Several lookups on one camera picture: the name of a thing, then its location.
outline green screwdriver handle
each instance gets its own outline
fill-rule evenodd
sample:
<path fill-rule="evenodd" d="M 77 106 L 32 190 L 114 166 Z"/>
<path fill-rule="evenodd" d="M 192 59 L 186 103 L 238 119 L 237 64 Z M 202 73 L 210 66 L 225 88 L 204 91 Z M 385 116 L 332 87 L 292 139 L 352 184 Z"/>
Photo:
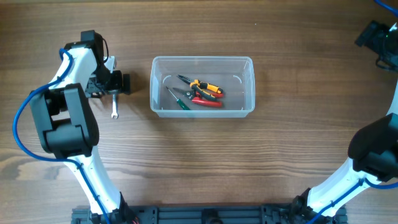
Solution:
<path fill-rule="evenodd" d="M 177 103 L 178 103 L 178 105 L 181 106 L 181 108 L 182 108 L 183 110 L 191 110 L 187 105 L 185 105 L 185 103 L 184 103 L 182 100 L 178 99 L 178 100 L 177 100 Z"/>

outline wooden tabletop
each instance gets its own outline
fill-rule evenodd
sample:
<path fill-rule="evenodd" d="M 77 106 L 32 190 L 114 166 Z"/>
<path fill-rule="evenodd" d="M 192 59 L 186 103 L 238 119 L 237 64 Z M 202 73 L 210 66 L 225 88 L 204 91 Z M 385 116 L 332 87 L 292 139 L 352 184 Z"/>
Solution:
<path fill-rule="evenodd" d="M 383 117 L 396 75 L 354 45 L 371 20 L 393 16 L 363 0 L 147 1 L 0 5 L 0 223 L 69 223 L 88 200 L 63 164 L 15 144 L 11 124 L 31 90 L 51 80 L 58 49 L 94 29 L 133 93 L 91 99 L 99 153 L 130 205 L 291 202 L 347 158 L 353 134 Z M 244 119 L 162 119 L 149 105 L 160 55 L 248 56 L 256 109 Z M 43 152 L 30 109 L 24 144 Z M 349 223 L 395 223 L 398 194 L 369 189 L 347 204 Z"/>

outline screwdriver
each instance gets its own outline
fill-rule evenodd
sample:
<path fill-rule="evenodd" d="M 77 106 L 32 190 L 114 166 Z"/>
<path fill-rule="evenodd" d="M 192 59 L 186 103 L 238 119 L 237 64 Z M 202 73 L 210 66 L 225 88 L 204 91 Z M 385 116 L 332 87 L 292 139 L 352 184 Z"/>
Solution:
<path fill-rule="evenodd" d="M 191 110 L 187 105 L 185 105 L 185 103 L 182 100 L 180 100 L 177 97 L 175 97 L 173 92 L 167 86 L 166 86 L 166 88 L 174 96 L 174 98 L 177 100 L 178 105 L 180 105 L 183 110 Z"/>

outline white plastic bin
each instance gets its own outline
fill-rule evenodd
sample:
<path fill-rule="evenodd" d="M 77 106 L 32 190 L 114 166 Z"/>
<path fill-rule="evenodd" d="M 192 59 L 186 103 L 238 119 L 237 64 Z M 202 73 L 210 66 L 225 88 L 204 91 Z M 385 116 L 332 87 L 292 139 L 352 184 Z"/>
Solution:
<path fill-rule="evenodd" d="M 218 100 L 223 107 L 196 105 L 173 91 L 173 87 L 191 90 L 177 75 L 221 87 L 224 97 Z M 253 62 L 249 57 L 159 56 L 152 63 L 150 108 L 161 118 L 244 118 L 255 107 L 254 84 Z M 181 109 L 165 86 L 191 110 Z"/>

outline wrench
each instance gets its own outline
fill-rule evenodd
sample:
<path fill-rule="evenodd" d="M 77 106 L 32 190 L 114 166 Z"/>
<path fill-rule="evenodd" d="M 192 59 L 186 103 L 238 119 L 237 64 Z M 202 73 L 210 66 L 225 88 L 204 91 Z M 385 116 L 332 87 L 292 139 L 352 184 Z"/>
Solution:
<path fill-rule="evenodd" d="M 117 119 L 119 117 L 119 115 L 118 115 L 118 99 L 116 97 L 117 97 L 117 94 L 114 94 L 112 96 L 112 114 L 111 114 L 111 117 L 113 119 Z"/>

